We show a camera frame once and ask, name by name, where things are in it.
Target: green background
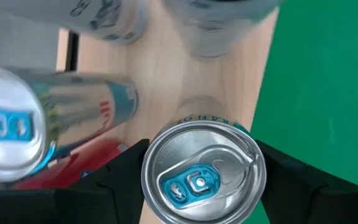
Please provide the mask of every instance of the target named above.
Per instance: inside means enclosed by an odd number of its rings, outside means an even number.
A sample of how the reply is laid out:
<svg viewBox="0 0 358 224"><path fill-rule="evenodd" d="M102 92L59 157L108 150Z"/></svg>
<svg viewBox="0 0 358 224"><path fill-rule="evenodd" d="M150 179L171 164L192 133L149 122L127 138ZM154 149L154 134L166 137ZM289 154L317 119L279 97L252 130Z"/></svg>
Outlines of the green background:
<svg viewBox="0 0 358 224"><path fill-rule="evenodd" d="M358 1L282 4L251 135L358 184Z"/></svg>

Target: silver can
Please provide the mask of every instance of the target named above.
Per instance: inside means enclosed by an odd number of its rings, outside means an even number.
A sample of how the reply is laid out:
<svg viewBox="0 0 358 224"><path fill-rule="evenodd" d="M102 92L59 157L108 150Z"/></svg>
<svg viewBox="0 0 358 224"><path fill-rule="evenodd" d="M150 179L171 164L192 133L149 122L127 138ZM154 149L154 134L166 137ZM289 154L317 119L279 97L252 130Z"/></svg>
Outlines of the silver can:
<svg viewBox="0 0 358 224"><path fill-rule="evenodd" d="M137 40L148 17L146 0L0 0L0 11L118 44Z"/></svg>
<svg viewBox="0 0 358 224"><path fill-rule="evenodd" d="M197 57L227 54L281 0L163 0L188 50Z"/></svg>
<svg viewBox="0 0 358 224"><path fill-rule="evenodd" d="M0 68L0 181L43 169L136 111L132 85L41 73Z"/></svg>
<svg viewBox="0 0 358 224"><path fill-rule="evenodd" d="M177 116L144 158L142 189L149 207L169 224L243 222L266 183L258 145L212 98L184 102Z"/></svg>

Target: wooden table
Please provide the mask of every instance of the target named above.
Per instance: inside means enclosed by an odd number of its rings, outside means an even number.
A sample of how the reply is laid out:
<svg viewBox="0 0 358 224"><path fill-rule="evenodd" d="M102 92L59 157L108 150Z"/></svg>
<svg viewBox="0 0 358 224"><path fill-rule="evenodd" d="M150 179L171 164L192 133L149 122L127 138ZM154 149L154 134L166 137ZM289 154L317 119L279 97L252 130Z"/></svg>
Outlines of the wooden table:
<svg viewBox="0 0 358 224"><path fill-rule="evenodd" d="M140 96L135 117L105 137L128 145L152 139L173 116L184 98L210 95L217 98L247 129L254 116L267 54L278 11L224 57L197 60L188 55L161 2L151 0L149 27L138 41L118 46L86 35L78 46L78 71L110 73L129 78ZM144 205L141 223L160 223Z"/></svg>

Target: can lid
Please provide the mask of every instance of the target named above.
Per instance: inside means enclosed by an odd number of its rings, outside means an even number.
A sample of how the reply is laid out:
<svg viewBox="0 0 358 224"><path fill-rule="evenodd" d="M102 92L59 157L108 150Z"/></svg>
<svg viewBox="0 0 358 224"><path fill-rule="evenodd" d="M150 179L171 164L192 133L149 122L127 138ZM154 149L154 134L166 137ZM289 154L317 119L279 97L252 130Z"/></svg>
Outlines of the can lid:
<svg viewBox="0 0 358 224"><path fill-rule="evenodd" d="M263 155L245 132L194 121L174 126L150 146L142 188L165 223L239 223L265 187Z"/></svg>
<svg viewBox="0 0 358 224"><path fill-rule="evenodd" d="M30 87L13 73L0 69L0 181L24 177L43 158L43 117Z"/></svg>

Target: blue pull tab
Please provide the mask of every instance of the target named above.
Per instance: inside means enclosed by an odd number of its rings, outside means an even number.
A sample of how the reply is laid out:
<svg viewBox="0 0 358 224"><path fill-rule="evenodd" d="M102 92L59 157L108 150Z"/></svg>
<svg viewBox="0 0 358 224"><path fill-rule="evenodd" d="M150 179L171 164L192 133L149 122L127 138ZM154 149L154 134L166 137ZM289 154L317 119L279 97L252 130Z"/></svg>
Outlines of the blue pull tab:
<svg viewBox="0 0 358 224"><path fill-rule="evenodd" d="M31 141L31 113L0 109L0 140Z"/></svg>
<svg viewBox="0 0 358 224"><path fill-rule="evenodd" d="M175 208L182 208L193 202L215 195L221 179L217 170L209 164L197 164L186 171L163 180L163 193Z"/></svg>

